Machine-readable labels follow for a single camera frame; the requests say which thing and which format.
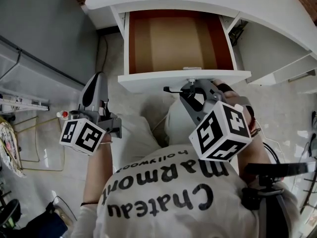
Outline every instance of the open drawer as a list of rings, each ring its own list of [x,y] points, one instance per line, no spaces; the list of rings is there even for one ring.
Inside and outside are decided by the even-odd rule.
[[[251,76],[237,70],[228,35],[218,15],[188,10],[126,13],[124,75],[118,82],[134,93],[176,90],[189,79],[234,84]]]

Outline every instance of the marble floor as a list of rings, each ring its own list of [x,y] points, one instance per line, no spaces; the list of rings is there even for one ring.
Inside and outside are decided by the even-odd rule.
[[[168,93],[138,94],[129,93],[117,82],[117,76],[123,74],[123,39],[119,33],[106,36],[108,53],[104,65],[104,72],[108,76],[109,110],[113,113],[144,116],[151,128],[167,114],[169,106],[175,101],[175,96]],[[98,57],[100,69],[106,51],[106,45],[102,39]],[[279,142],[266,142],[277,152],[279,159],[285,162],[312,161],[304,151],[311,134],[311,112],[317,109],[316,95],[299,95],[294,91],[291,83],[284,82],[278,85],[264,87],[248,85],[240,82],[232,86],[240,95],[247,96],[251,101],[256,119],[263,128],[267,138]],[[17,115],[17,122],[36,115],[39,122],[55,117],[57,111],[71,110],[76,107],[77,100],[70,100],[69,104],[61,105],[52,103],[48,112],[28,112]],[[35,121],[29,121],[24,126],[34,125]],[[5,190],[12,193],[7,199],[17,198],[21,203],[22,217],[19,226],[23,227],[28,221],[41,214],[47,204],[56,195],[64,199],[75,216],[79,214],[82,202],[83,189],[87,171],[88,157],[70,148],[58,145],[59,127],[57,121],[46,123],[37,128],[35,146],[35,130],[19,135],[22,148],[21,157],[26,160],[36,160],[36,148],[40,162],[24,162],[23,166],[32,169],[53,169],[62,171],[33,171],[24,170],[26,178],[18,178],[8,169],[3,168],[0,173]],[[160,126],[155,130],[159,141],[163,142],[163,129]],[[303,176],[286,178],[284,182],[298,197],[299,205],[302,204],[310,183],[303,180]],[[311,197],[311,204],[316,204],[317,196]],[[55,200],[72,217],[66,205],[59,199]],[[302,215],[305,223],[313,209],[308,207]]]

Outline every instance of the leg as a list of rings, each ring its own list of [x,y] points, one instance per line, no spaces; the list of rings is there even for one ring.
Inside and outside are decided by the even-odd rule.
[[[112,138],[112,161],[116,169],[139,161],[160,149],[144,117],[118,115],[122,119],[122,138]]]
[[[180,99],[176,100],[170,106],[165,120],[165,133],[169,138],[168,144],[190,144],[188,137],[195,128],[196,125]]]

